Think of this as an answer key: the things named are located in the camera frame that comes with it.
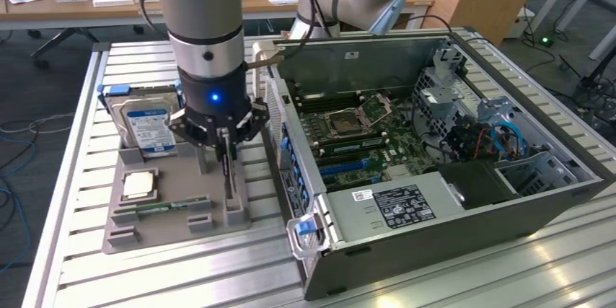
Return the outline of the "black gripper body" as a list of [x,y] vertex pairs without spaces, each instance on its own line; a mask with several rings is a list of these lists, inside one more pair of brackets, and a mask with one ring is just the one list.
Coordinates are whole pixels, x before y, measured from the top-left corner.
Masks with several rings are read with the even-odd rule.
[[185,117],[197,126],[249,131],[253,126],[245,120],[251,112],[247,92],[247,69],[239,66],[221,77],[199,78],[179,69],[185,98]]

